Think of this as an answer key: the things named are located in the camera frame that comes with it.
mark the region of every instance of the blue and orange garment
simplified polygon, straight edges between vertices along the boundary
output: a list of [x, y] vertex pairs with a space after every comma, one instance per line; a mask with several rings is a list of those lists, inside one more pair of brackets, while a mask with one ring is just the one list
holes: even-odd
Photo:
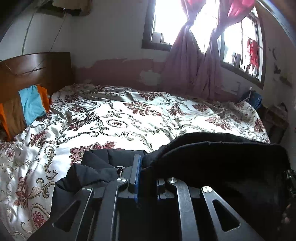
[[32, 85], [18, 92], [16, 97], [0, 103], [0, 121], [7, 141], [26, 129], [33, 121], [49, 112], [46, 88]]

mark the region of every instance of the wooden headboard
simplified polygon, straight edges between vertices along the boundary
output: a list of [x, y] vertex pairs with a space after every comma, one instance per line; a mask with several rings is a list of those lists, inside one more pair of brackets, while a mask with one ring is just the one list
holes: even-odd
[[73, 83], [69, 52], [27, 54], [0, 62], [0, 103], [31, 85], [40, 84], [51, 95]]

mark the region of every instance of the floral bedspread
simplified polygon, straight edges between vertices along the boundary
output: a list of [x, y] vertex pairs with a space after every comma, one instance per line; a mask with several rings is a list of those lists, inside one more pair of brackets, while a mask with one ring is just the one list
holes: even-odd
[[246, 102], [208, 103], [164, 92], [91, 84], [66, 86], [51, 111], [14, 142], [0, 141], [0, 218], [15, 240], [26, 240], [49, 218], [54, 184], [83, 152], [152, 152], [189, 132], [232, 133], [269, 143]]

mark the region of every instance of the red hanging cloth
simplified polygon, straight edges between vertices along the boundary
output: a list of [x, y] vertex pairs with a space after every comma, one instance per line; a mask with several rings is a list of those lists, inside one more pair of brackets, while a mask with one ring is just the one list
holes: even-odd
[[253, 69], [255, 68], [255, 66], [259, 68], [259, 58], [258, 58], [259, 45], [255, 40], [249, 38], [247, 49], [250, 54], [250, 65], [252, 65]]

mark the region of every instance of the tied curtain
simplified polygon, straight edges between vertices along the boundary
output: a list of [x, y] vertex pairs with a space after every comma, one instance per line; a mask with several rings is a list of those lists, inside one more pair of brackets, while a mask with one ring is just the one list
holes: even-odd
[[205, 2], [181, 0], [188, 21], [170, 50], [161, 77], [162, 87], [167, 92], [214, 100], [221, 90], [217, 40], [227, 27], [242, 21], [251, 12], [255, 0], [220, 0], [217, 26], [212, 30], [209, 47], [203, 54], [190, 27]]

